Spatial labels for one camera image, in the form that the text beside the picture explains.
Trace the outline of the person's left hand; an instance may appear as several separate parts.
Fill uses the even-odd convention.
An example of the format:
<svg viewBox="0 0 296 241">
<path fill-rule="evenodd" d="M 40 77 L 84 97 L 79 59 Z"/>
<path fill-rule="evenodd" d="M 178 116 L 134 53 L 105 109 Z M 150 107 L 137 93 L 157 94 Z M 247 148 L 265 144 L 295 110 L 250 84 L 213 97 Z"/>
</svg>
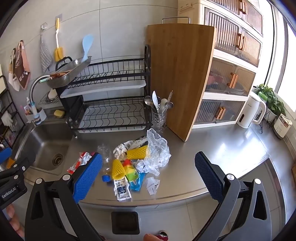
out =
<svg viewBox="0 0 296 241">
<path fill-rule="evenodd" d="M 11 224 L 14 231 L 22 238 L 25 238 L 24 230 L 20 224 L 19 218 L 15 212 L 15 208 L 12 204 L 6 207 L 6 212 L 9 217 L 9 223 Z"/>
</svg>

